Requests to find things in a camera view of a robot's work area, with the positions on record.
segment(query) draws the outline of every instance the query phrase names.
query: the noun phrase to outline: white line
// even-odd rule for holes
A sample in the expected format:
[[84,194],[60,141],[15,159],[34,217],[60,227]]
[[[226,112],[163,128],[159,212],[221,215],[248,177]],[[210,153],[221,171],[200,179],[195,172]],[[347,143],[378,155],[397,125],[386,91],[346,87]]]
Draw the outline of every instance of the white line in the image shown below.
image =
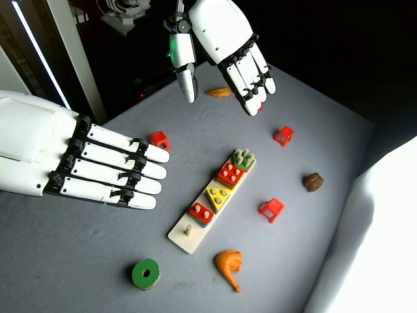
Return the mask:
[[63,91],[59,87],[58,82],[55,79],[55,76],[53,75],[50,66],[48,65],[48,62],[46,62],[46,59],[44,57],[44,54],[40,50],[40,47],[39,47],[38,43],[36,42],[35,37],[33,36],[32,30],[30,29],[30,27],[27,24],[27,21],[25,19],[25,16],[23,15],[22,11],[20,10],[19,4],[17,2],[15,2],[15,1],[12,1],[12,4],[13,4],[13,7],[14,7],[14,10],[16,11],[17,15],[19,16],[20,21],[22,22],[23,27],[26,30],[27,35],[31,39],[31,42],[32,42],[33,47],[35,48],[36,52],[38,53],[38,56],[39,56],[40,60],[42,61],[42,64],[44,65],[44,67],[46,69],[46,72],[50,76],[53,85],[55,86],[56,90],[58,91],[59,96],[63,100],[66,108],[69,109],[69,110],[71,110],[70,104],[68,103],[68,101],[66,101],[66,98],[64,96]]

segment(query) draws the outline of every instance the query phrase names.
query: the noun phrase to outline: table surface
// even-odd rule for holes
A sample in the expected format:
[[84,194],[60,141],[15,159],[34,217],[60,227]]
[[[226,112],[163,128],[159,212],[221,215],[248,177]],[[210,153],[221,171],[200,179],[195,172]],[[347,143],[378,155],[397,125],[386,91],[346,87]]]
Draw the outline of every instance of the table surface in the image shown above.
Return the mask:
[[[152,211],[46,195],[0,193],[0,306],[19,312],[300,312],[332,238],[373,125],[273,67],[277,91],[263,112],[247,116],[216,68],[197,68],[200,93],[182,99],[174,82],[106,126],[131,137],[163,130],[170,139],[168,176]],[[282,148],[272,140],[295,130]],[[167,234],[236,148],[257,165],[197,250],[189,255]],[[301,180],[318,172],[316,192]],[[275,223],[257,211],[285,204]],[[243,253],[235,293],[217,271],[223,250]],[[158,285],[130,280],[135,262],[152,258]]]

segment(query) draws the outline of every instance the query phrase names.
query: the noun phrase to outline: green wooden ring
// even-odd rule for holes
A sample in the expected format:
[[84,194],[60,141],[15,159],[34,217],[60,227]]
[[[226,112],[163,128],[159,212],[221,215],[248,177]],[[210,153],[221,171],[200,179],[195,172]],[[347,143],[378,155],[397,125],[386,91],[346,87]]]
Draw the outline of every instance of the green wooden ring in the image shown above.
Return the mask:
[[152,259],[138,262],[132,270],[132,280],[136,287],[147,290],[154,287],[161,278],[161,270]]

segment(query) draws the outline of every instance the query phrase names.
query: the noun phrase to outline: orange-brown toy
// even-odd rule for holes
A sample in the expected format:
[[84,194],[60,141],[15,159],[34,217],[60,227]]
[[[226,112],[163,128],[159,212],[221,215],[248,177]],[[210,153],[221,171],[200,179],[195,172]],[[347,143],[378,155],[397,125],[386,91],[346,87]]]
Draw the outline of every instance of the orange-brown toy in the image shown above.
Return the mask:
[[242,253],[239,251],[223,251],[219,253],[215,259],[217,269],[226,278],[226,280],[232,285],[236,292],[240,292],[240,286],[235,280],[232,271],[239,272],[242,265]]

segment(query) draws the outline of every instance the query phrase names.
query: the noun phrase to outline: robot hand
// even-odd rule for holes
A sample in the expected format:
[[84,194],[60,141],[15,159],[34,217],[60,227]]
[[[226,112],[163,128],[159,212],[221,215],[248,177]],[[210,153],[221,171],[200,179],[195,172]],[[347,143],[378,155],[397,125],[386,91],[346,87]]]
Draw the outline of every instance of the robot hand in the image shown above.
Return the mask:
[[169,153],[47,100],[0,91],[0,190],[153,209]]
[[[183,10],[182,1],[178,0],[175,14],[181,16],[181,20],[176,20],[171,27],[177,33],[174,37],[171,32],[170,46],[171,60],[182,76],[180,80],[177,73],[188,102],[193,102],[197,95],[197,84],[191,81],[195,79],[191,27],[209,62],[218,66],[245,112],[256,115],[266,100],[266,93],[275,93],[276,88],[270,68],[255,43],[258,35],[253,33],[245,15],[231,0],[197,0],[186,21]],[[189,25],[182,28],[180,23]]]

